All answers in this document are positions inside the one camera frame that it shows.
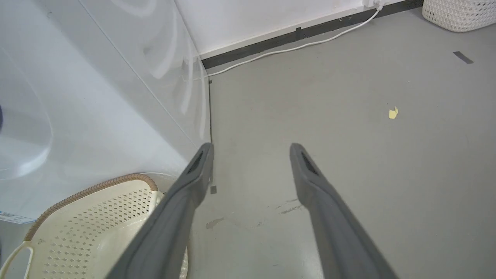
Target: woven rim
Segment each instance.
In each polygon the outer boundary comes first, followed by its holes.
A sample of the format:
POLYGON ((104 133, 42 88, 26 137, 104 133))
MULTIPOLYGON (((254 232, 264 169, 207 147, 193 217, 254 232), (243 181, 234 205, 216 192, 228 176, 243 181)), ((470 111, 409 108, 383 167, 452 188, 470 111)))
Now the woven rim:
POLYGON ((88 189, 85 189, 79 193, 76 193, 67 199, 56 203, 55 205, 51 206, 49 209, 47 209, 43 214, 40 215, 40 217, 36 220, 36 222, 33 224, 33 226, 29 229, 28 233, 26 234, 26 237, 24 238, 24 241, 31 241, 33 239, 34 234, 38 230, 38 228, 41 226, 41 224, 48 218, 48 216, 52 215, 55 211, 65 207, 66 205, 73 203, 89 194, 98 192, 99 190, 108 188, 110 186, 115 186, 117 184, 131 181, 131 180, 141 180, 144 181, 148 184, 150 187, 150 190, 153 191, 158 191, 157 185, 155 184, 155 181, 151 179, 149 176, 141 174, 141 173, 132 173, 128 175, 123 175, 116 177, 111 180, 107 180, 105 182, 102 182, 100 184, 97 184, 95 186, 91 186, 88 189))

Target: yellow paper scrap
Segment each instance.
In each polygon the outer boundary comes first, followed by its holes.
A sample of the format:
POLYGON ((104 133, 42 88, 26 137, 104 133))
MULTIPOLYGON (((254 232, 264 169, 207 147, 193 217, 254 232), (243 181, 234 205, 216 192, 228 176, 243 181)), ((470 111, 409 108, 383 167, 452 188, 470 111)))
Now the yellow paper scrap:
POLYGON ((395 119, 397 115, 398 115, 398 108, 397 107, 394 107, 394 110, 389 110, 389 118, 390 119, 395 119))

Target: label sticker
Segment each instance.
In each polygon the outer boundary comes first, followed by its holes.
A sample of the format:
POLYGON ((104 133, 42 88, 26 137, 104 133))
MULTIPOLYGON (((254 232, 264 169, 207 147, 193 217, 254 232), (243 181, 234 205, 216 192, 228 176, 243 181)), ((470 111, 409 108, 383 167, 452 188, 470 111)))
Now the label sticker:
POLYGON ((15 214, 0 211, 0 220, 16 224, 27 224, 36 221, 36 219, 26 218, 15 214))

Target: cream plastic laundry basket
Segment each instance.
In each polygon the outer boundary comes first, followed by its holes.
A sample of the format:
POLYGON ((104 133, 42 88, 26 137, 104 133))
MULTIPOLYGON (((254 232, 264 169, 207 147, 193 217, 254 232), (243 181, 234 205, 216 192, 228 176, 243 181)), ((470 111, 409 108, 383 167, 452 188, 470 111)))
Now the cream plastic laundry basket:
MULTIPOLYGON (((129 174, 65 199, 38 218, 6 260, 0 279, 26 248, 31 255, 25 278, 105 278, 162 196, 150 177, 129 174)), ((187 250, 180 278, 186 276, 187 250)))
POLYGON ((453 32, 466 32, 496 23, 496 0, 424 0, 422 15, 453 32))

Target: black baseboard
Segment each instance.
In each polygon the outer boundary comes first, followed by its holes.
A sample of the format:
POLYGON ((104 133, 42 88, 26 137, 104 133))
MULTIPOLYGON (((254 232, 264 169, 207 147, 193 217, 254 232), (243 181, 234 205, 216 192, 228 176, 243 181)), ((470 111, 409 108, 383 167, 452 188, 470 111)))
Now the black baseboard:
MULTIPOLYGON (((406 11, 418 7, 422 7, 424 0, 406 0, 395 4, 385 6, 379 12, 377 17, 390 15, 393 13, 406 11)), ((369 19, 375 13, 375 9, 356 13, 350 16, 342 17, 332 21, 324 22, 318 25, 310 26, 307 28, 296 28, 294 32, 277 36, 259 43, 255 43, 246 47, 238 48, 226 53, 202 60, 206 69, 222 65, 234 60, 245 58, 252 54, 257 54, 271 48, 282 46, 287 43, 299 41, 304 38, 312 37, 325 32, 333 31, 339 28, 350 26, 353 24, 361 23, 369 19)))

